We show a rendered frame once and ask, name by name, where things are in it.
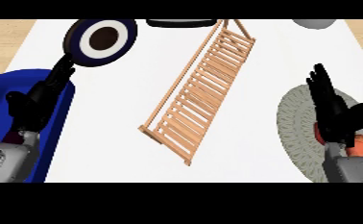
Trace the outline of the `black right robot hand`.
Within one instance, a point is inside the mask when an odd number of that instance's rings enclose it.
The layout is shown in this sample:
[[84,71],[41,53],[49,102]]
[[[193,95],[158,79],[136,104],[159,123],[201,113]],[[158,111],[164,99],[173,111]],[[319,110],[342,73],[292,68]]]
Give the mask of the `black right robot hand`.
[[335,92],[322,63],[313,67],[307,84],[320,136],[326,142],[342,143],[347,148],[351,148],[354,134],[363,129],[363,103],[347,106],[342,96]]

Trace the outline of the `orange bell pepper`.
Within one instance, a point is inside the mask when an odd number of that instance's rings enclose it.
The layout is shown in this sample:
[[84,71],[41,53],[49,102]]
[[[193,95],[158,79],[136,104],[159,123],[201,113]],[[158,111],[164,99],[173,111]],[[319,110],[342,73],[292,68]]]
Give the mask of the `orange bell pepper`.
[[336,142],[345,147],[345,154],[350,157],[363,157],[363,125],[348,123],[323,127],[313,124],[314,138],[322,145]]

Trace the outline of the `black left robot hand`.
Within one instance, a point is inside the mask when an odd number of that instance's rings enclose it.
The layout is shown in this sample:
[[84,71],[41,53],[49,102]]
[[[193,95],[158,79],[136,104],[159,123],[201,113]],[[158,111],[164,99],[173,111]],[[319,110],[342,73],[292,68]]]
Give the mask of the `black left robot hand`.
[[13,118],[12,132],[40,132],[46,128],[59,94],[74,72],[72,55],[66,53],[55,64],[46,80],[37,82],[27,93],[10,91],[6,94],[9,115]]

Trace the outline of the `navy and white round plate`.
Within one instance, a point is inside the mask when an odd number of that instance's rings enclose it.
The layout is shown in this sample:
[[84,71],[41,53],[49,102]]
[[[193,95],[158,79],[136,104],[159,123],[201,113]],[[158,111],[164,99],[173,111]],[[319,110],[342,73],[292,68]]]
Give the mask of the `navy and white round plate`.
[[137,37],[133,19],[80,19],[62,43],[80,66],[97,67],[114,62],[130,50]]

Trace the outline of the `grey woven round placemat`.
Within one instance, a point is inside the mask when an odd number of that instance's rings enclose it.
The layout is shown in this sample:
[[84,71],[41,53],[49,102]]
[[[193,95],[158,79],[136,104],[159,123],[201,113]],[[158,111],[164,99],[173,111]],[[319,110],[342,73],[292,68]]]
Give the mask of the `grey woven round placemat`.
[[276,112],[277,134],[289,159],[307,178],[328,183],[323,171],[325,145],[314,138],[314,104],[307,85],[294,87],[283,95]]

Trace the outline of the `grey rounded object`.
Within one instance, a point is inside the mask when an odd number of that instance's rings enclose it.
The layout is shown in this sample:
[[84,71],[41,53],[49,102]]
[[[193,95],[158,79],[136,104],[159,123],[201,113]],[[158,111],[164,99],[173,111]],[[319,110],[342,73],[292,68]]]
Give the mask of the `grey rounded object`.
[[307,29],[322,30],[332,26],[335,19],[294,19],[294,22]]

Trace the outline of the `black and white appliance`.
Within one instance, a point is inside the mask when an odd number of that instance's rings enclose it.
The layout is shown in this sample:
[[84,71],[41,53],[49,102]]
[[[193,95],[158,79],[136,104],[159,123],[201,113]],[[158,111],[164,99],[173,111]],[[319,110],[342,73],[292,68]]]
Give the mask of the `black and white appliance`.
[[146,23],[152,27],[162,28],[198,28],[208,27],[217,23],[215,19],[148,19]]

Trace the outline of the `wooden slatted tiered shelf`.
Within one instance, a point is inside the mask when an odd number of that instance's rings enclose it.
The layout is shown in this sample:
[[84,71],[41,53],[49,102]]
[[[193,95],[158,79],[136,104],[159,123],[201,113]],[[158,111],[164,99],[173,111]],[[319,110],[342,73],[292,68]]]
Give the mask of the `wooden slatted tiered shelf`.
[[[187,165],[192,164],[199,144],[255,44],[255,38],[248,34],[239,20],[235,20],[239,34],[229,29],[229,23],[229,19],[217,20],[162,101],[145,124],[139,126],[139,131],[179,155]],[[205,46],[208,49],[196,69],[176,94],[155,129],[150,129],[150,124]]]

